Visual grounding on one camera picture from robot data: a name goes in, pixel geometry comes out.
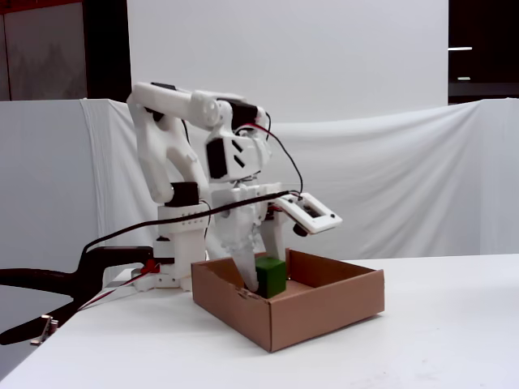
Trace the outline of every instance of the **white tabletop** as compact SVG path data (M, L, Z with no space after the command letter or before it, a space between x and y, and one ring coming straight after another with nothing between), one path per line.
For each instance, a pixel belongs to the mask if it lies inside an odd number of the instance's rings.
M519 254L355 263L385 270L386 311L332 334L269 354L190 293L123 288L0 387L519 387Z

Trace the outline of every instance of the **open cardboard box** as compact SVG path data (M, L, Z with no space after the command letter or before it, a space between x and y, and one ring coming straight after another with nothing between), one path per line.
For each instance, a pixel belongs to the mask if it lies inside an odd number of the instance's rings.
M192 264L193 299L273 352L384 310L384 271L287 250L287 285L269 299L244 288L231 258Z

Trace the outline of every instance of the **white robotic arm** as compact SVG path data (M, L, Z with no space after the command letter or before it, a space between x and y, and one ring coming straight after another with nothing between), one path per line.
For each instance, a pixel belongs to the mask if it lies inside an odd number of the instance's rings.
M159 220L208 210L208 205L199 201L208 199L208 181L183 133L181 120L211 131L205 142L210 181L233 184L212 193L213 206L281 191L279 183L258 185L255 182L256 175L271 156L264 129L268 115L262 108L249 105L236 95L186 92L158 83L137 83L128 105L137 130L139 162L146 183L153 200L164 204L158 210ZM167 160L174 164L185 184L195 183L198 190L179 185L182 183L169 183ZM276 211L269 211L269 205ZM251 291L258 287L252 245L257 232L261 233L268 254L285 260L281 239L283 215L279 211L296 222L301 235L319 233L341 223L340 217L309 194L288 194L274 202L253 203L215 215L222 245L232 254ZM205 258L207 225L208 218L203 217L159 227L154 256L174 258L174 265L161 266L158 281L150 286L181 286L191 290L191 263Z

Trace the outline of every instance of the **green cube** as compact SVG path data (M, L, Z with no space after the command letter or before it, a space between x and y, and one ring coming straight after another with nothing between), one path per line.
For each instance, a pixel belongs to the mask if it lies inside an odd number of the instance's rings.
M256 260L258 291L263 298L274 297L286 289L286 263L273 257L259 257Z

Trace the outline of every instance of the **black cable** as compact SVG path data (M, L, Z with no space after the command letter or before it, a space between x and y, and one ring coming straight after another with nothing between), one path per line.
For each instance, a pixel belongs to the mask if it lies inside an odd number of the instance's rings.
M189 133L187 132L187 124L186 124L186 121L184 119L180 119L182 121L182 124L184 125L184 131L186 131L186 139L187 139L187 142L189 144L191 144L191 142L189 141Z
M267 138L265 140L268 141L268 137L270 136L270 126L272 125L272 118L270 117L270 115L268 114L268 112L265 112L267 114L267 118L268 118L268 134L267 134Z
M302 199L301 192L299 192L298 190L289 190L289 192L294 196L298 196L298 200Z
M205 200L200 200L202 203L206 203L206 205L209 207L209 211L211 211L211 206L209 205L209 203ZM205 233L204 233L204 239L207 237L208 235L208 230L209 230L209 225L211 224L211 215L209 215L209 221L208 221L208 227L205 229Z
M277 136L275 136L272 132L267 130L265 127L262 127L262 126L259 126L257 124L253 124L253 123L244 124L243 126L238 128L238 130L236 131L236 135L238 135L241 130L248 130L247 128L245 128L247 126L252 127L252 128L257 128L258 130L262 130L262 131L266 132L267 134L270 134L279 143L279 145L281 146L281 148L285 152L286 156L289 157L290 162L292 162L292 165L294 166L294 169L295 169L295 171L297 172L297 174L299 176L299 182L301 183L301 186L299 188L299 196L300 196L301 193L302 193L302 188L303 188L302 175L301 175L301 172L299 172L298 166L294 162L294 158L292 158L292 156L289 154L289 152L286 151L286 148L285 148L285 146L283 146L283 143L279 140L279 138L277 138Z
M282 192L271 193L271 194L266 194L264 196L254 197L252 199L246 199L246 200L237 201L236 203L226 204L226 205L223 205L223 206L218 207L218 208L210 209L209 211L194 213L192 215L175 217L173 219L143 221L142 223L131 225L130 227L126 227L125 229L119 229L115 233L111 233L109 235L105 235L104 237L99 237L95 241L91 241L90 243L88 243L83 248L83 252L81 253L81 258L83 258L83 256L85 254L87 254L87 250L90 247L96 245L97 243L101 243L101 242L107 241L109 239L112 239L113 237L118 237L119 235L122 235L124 233L129 233L130 231L133 231L134 229L140 229L142 227L147 227L149 225L180 223L181 221L199 219L200 217L214 215L214 214L219 213L219 212L228 211L229 209L243 207L244 205L254 204L254 203L259 203L259 202L262 202L262 201L268 201L268 200L277 199L278 197L281 197L281 196L284 196L284 195L288 195L289 193L290 193L289 190L284 190Z

